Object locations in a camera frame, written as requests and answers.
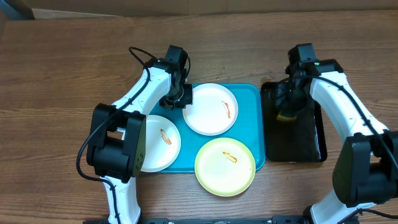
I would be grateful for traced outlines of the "white plate with stain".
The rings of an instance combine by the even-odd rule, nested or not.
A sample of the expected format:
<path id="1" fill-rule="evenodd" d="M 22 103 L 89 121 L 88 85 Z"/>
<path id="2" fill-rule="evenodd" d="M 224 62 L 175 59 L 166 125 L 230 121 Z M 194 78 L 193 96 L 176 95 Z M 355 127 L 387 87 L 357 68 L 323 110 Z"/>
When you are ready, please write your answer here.
<path id="1" fill-rule="evenodd" d="M 238 113 L 237 99 L 230 90 L 206 83 L 193 88 L 193 103 L 183 109 L 183 118 L 194 132 L 216 136 L 233 126 Z"/>

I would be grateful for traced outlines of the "yellow-green plate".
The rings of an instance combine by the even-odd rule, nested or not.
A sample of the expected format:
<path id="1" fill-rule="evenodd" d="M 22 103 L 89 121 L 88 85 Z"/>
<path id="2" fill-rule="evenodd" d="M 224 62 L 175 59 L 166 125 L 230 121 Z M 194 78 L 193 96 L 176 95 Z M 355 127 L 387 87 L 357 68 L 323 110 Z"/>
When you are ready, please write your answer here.
<path id="1" fill-rule="evenodd" d="M 220 197 L 232 197 L 251 185 L 256 164 L 251 151 L 240 141 L 216 138 L 198 151 L 194 170 L 205 190 Z"/>

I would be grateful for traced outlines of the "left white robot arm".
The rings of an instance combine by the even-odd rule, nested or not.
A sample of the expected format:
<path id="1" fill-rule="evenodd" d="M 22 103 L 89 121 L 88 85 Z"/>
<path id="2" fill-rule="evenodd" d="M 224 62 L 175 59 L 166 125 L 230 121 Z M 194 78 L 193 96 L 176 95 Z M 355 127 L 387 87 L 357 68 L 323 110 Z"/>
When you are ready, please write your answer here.
<path id="1" fill-rule="evenodd" d="M 85 154 L 95 176 L 81 176 L 104 184 L 109 205 L 105 223 L 140 222 L 136 177 L 146 156 L 146 120 L 155 105 L 180 109 L 192 103 L 193 87 L 186 83 L 190 67 L 189 57 L 152 58 L 143 64 L 142 76 L 122 98 L 95 107 L 76 166 Z"/>

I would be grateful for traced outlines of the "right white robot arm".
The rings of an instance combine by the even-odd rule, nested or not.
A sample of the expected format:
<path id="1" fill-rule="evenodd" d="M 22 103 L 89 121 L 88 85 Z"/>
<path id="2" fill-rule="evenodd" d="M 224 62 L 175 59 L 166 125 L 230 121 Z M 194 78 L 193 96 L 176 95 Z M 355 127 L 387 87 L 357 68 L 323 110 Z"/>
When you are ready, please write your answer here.
<path id="1" fill-rule="evenodd" d="M 358 214 L 397 197 L 397 133 L 378 121 L 336 60 L 290 62 L 287 78 L 261 89 L 266 148 L 283 156 L 322 148 L 324 111 L 343 143 L 331 192 L 303 213 L 304 223 L 357 223 Z"/>

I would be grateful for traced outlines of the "white plate near arm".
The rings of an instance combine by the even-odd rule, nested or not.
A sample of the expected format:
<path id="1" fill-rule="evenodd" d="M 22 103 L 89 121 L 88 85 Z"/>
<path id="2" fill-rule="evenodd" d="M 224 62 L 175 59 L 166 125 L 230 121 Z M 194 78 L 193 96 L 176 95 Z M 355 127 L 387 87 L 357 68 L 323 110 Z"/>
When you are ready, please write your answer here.
<path id="1" fill-rule="evenodd" d="M 158 172 L 168 168 L 178 157 L 181 137 L 169 119 L 149 115 L 146 119 L 146 155 L 141 171 Z"/>

